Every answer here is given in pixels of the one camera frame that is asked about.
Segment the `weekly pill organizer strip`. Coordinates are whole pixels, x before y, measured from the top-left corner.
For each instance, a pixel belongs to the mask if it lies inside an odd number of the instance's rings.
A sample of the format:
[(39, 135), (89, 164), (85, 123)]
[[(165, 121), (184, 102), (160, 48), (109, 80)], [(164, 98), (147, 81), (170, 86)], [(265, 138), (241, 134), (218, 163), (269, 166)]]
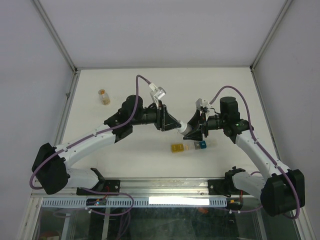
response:
[(182, 153), (186, 151), (198, 151), (215, 148), (218, 145), (216, 140), (202, 140), (202, 141), (184, 141), (180, 143), (173, 143), (170, 145), (172, 153)]

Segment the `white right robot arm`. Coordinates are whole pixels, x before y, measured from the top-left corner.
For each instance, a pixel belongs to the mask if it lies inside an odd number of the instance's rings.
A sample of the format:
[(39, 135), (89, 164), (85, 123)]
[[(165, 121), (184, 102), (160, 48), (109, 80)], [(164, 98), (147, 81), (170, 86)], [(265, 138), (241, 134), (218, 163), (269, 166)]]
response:
[(244, 191), (260, 200), (263, 209), (272, 217), (299, 211), (305, 205), (303, 173), (298, 169), (291, 170), (262, 149), (258, 138), (253, 135), (252, 125), (241, 118), (235, 97), (223, 97), (219, 104), (220, 112), (211, 115), (213, 107), (208, 101), (201, 98), (196, 101), (196, 112), (188, 122), (191, 130), (184, 140), (202, 141), (209, 131), (222, 130), (249, 157), (260, 176), (234, 166), (225, 172), (224, 180), (216, 191), (226, 197)]

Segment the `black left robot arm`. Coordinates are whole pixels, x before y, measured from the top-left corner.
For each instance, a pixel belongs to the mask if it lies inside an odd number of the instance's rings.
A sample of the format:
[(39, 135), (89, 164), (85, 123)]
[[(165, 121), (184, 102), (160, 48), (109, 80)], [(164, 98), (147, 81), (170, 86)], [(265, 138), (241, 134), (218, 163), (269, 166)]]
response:
[(105, 193), (111, 186), (96, 168), (76, 169), (74, 164), (100, 148), (123, 140), (133, 133), (134, 126), (149, 124), (162, 132), (178, 130), (183, 136), (194, 129), (190, 123), (169, 114), (161, 101), (144, 107), (140, 96), (130, 95), (114, 115), (89, 135), (56, 146), (43, 144), (31, 168), (30, 187), (43, 189), (48, 195), (64, 188), (76, 188), (96, 195)]

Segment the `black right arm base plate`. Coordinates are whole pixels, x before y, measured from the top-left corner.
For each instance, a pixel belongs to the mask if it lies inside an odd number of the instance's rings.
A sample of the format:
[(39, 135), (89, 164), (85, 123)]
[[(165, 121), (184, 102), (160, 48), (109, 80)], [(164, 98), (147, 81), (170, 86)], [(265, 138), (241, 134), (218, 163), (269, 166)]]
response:
[(225, 179), (209, 179), (207, 181), (208, 194), (222, 195), (230, 198), (232, 195), (240, 195), (241, 191), (230, 185)]

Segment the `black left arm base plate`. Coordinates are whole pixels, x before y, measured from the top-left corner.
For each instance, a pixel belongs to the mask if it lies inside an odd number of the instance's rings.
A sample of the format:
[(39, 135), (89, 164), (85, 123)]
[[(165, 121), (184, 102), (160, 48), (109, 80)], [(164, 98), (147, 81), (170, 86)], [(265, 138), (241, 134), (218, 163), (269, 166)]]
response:
[(86, 189), (78, 187), (76, 189), (77, 196), (89, 195), (106, 195), (107, 193), (119, 193), (121, 181), (119, 179), (100, 180), (93, 188)]

